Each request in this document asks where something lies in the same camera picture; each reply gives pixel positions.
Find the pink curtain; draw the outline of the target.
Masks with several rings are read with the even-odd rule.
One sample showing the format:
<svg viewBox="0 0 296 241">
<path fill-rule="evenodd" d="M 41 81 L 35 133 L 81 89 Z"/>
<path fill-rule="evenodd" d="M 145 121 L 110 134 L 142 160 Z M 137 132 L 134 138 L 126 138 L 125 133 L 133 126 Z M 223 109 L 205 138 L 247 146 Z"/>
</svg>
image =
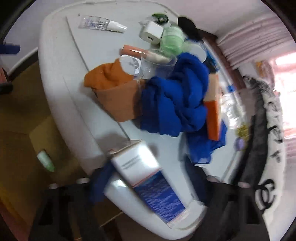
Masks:
<svg viewBox="0 0 296 241">
<path fill-rule="evenodd" d="M 274 13 L 248 21 L 216 41 L 232 69 L 259 60 L 293 42 L 287 27 Z"/>
</svg>

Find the white and blue medicine box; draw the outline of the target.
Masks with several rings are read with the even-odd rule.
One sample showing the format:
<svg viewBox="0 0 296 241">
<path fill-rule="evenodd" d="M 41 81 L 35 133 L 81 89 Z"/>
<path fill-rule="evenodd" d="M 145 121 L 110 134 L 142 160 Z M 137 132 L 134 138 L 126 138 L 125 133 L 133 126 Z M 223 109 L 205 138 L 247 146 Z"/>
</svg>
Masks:
<svg viewBox="0 0 296 241">
<path fill-rule="evenodd" d="M 146 142 L 134 141 L 111 150 L 111 162 L 124 181 L 168 227 L 173 228 L 188 212 L 162 173 L 162 167 Z"/>
</svg>

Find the white cylindrical bottle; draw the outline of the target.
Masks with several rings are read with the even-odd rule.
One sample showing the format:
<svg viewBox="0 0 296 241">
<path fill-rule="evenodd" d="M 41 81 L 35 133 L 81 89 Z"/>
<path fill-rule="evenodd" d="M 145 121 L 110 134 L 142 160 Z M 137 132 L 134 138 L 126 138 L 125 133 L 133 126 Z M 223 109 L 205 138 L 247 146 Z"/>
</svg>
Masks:
<svg viewBox="0 0 296 241">
<path fill-rule="evenodd" d="M 207 59 L 207 52 L 199 43 L 189 43 L 187 52 L 196 56 L 201 63 Z"/>
</svg>

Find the white plastic storage box lid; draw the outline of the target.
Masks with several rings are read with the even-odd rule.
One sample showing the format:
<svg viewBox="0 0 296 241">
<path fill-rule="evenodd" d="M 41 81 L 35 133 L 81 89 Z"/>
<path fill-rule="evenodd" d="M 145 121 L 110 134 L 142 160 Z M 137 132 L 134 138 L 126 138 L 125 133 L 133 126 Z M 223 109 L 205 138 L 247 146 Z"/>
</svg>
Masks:
<svg viewBox="0 0 296 241">
<path fill-rule="evenodd" d="M 155 1 L 81 1 L 59 8 L 43 20 L 39 65 L 56 125 L 86 173 L 102 166 L 107 151 L 127 140 L 148 144 L 164 176 L 188 207 L 188 216 L 168 227 L 118 174 L 112 176 L 104 193 L 144 228 L 167 240 L 179 240 L 195 231 L 204 210 L 193 198 L 181 165 L 185 139 L 142 131 L 132 121 L 139 115 L 137 82 L 99 96 L 83 85 L 88 71 L 114 62 L 124 45 L 149 49 L 149 44 L 140 39 L 139 22 L 153 13 L 165 13 L 171 21 L 178 17 Z"/>
</svg>

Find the blue small clip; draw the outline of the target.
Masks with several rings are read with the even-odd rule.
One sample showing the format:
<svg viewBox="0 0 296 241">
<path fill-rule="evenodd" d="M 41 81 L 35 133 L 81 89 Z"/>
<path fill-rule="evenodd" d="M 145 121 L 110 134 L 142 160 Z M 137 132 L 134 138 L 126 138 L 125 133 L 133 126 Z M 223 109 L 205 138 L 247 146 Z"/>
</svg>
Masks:
<svg viewBox="0 0 296 241">
<path fill-rule="evenodd" d="M 236 87 L 235 87 L 234 85 L 229 85 L 229 86 L 227 87 L 227 89 L 228 89 L 228 91 L 229 91 L 230 93 L 233 93 L 233 92 L 235 92 Z"/>
</svg>

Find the clear spray bottle white cap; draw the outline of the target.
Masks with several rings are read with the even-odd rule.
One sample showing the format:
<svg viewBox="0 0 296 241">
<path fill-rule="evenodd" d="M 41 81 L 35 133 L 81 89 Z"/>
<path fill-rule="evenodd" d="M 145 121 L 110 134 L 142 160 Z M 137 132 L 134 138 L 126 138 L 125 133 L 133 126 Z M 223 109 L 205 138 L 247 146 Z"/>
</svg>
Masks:
<svg viewBox="0 0 296 241">
<path fill-rule="evenodd" d="M 118 33 L 125 33 L 127 30 L 126 26 L 99 16 L 84 16 L 79 23 L 79 28 Z"/>
</svg>

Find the small purple object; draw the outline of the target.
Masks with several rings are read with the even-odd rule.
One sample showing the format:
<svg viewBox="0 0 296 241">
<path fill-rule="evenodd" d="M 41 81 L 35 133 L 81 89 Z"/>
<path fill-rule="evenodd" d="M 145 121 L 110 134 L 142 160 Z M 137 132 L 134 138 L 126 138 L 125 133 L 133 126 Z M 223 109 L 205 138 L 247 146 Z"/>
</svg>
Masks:
<svg viewBox="0 0 296 241">
<path fill-rule="evenodd" d="M 238 137 L 236 140 L 235 140 L 235 149 L 237 151 L 242 151 L 245 149 L 245 140 L 241 137 Z"/>
</svg>

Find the black white logo blanket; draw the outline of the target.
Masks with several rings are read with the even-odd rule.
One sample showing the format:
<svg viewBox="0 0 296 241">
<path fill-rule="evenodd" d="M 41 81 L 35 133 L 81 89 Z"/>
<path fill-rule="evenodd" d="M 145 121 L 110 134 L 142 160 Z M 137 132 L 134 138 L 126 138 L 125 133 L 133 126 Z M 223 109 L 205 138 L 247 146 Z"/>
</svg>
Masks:
<svg viewBox="0 0 296 241">
<path fill-rule="evenodd" d="M 255 192 L 255 202 L 266 227 L 269 228 L 279 206 L 284 186 L 286 166 L 280 98 L 261 78 L 245 75 L 252 91 L 255 115 L 250 127 L 246 162 L 238 185 Z"/>
</svg>

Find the small green tube bottle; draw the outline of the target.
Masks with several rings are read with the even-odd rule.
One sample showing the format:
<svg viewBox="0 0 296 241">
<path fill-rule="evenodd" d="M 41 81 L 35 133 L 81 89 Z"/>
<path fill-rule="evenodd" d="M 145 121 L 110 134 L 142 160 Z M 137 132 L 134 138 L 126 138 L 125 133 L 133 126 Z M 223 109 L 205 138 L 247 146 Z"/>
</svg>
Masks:
<svg viewBox="0 0 296 241">
<path fill-rule="evenodd" d="M 41 150 L 40 152 L 38 152 L 37 159 L 46 170 L 48 170 L 49 172 L 55 172 L 55 166 L 45 150 Z"/>
</svg>

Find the orange lip balm tube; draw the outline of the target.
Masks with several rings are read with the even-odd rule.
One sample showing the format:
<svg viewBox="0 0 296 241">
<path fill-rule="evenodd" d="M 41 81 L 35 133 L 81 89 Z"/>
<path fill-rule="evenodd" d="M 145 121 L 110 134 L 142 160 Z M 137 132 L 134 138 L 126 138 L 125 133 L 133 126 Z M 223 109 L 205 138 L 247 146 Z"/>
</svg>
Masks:
<svg viewBox="0 0 296 241">
<path fill-rule="evenodd" d="M 171 61 L 170 58 L 163 56 L 156 51 L 144 50 L 141 48 L 133 47 L 130 45 L 124 45 L 120 51 L 121 55 L 128 55 L 135 58 L 144 58 L 147 61 L 157 64 L 167 64 Z"/>
</svg>

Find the brown cardboard trash box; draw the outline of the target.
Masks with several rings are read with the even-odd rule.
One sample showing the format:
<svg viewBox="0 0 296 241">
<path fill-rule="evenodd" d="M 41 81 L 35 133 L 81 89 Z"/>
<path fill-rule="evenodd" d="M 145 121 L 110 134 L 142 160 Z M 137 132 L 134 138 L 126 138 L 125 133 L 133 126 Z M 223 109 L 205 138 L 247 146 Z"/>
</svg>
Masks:
<svg viewBox="0 0 296 241">
<path fill-rule="evenodd" d="M 70 153 L 50 113 L 39 64 L 28 66 L 15 79 L 1 84 L 1 240 L 29 240 L 36 212 L 44 193 L 53 184 L 72 185 L 88 181 Z M 45 150 L 55 172 L 37 159 Z M 93 207 L 100 228 L 114 224 L 119 210 L 103 198 Z M 74 218 L 70 218 L 74 240 L 82 240 Z"/>
</svg>

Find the blue mesh cloth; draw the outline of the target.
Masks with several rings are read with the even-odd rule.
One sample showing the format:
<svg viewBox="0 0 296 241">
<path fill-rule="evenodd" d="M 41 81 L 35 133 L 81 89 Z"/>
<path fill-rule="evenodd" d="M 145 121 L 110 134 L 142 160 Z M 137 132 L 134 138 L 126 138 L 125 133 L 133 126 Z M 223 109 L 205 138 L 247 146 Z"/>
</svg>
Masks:
<svg viewBox="0 0 296 241">
<path fill-rule="evenodd" d="M 152 77 L 142 91 L 140 128 L 149 133 L 178 137 L 186 134 L 192 164 L 208 164 L 214 150 L 226 144 L 227 126 L 222 121 L 217 140 L 210 139 L 210 111 L 204 97 L 209 70 L 190 53 L 182 53 L 169 78 Z"/>
</svg>

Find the clear plastic cup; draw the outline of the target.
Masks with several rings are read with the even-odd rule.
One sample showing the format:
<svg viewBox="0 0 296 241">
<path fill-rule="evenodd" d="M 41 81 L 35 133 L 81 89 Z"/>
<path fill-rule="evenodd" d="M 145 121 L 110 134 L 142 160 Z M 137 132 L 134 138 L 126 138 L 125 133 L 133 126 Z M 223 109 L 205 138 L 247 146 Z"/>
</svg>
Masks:
<svg viewBox="0 0 296 241">
<path fill-rule="evenodd" d="M 174 69 L 177 57 L 175 55 L 166 55 L 163 51 L 158 49 L 151 49 L 150 51 L 156 51 L 157 53 L 170 58 L 171 61 L 167 64 L 157 64 L 141 58 L 140 79 L 148 80 L 152 77 L 168 78 Z"/>
</svg>

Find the yellow candy wrapper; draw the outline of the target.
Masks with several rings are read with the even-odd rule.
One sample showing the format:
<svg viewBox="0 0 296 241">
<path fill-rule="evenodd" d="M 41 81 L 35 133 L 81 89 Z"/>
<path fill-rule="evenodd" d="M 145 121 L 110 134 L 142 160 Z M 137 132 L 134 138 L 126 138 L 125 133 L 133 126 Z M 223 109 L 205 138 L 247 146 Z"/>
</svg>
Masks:
<svg viewBox="0 0 296 241">
<path fill-rule="evenodd" d="M 243 140 L 247 141 L 249 139 L 249 126 L 245 123 L 241 124 L 236 129 L 236 135 L 239 138 L 242 138 Z"/>
</svg>

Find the large light green bottle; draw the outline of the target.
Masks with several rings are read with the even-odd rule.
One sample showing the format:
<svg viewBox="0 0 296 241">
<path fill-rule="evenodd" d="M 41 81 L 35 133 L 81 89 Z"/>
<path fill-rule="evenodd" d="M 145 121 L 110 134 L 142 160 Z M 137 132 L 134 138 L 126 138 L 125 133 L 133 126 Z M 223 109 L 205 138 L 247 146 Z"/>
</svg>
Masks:
<svg viewBox="0 0 296 241">
<path fill-rule="evenodd" d="M 164 28 L 159 48 L 166 55 L 178 56 L 182 53 L 184 39 L 183 31 L 178 26 Z"/>
</svg>

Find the white power adapter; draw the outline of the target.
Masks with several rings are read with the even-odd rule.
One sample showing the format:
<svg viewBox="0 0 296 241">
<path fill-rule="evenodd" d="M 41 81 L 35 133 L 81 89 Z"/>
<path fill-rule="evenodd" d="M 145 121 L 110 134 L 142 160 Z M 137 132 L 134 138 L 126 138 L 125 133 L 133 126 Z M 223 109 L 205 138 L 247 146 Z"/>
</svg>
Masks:
<svg viewBox="0 0 296 241">
<path fill-rule="evenodd" d="M 164 28 L 155 22 L 148 22 L 140 32 L 140 38 L 152 45 L 160 43 Z"/>
</svg>

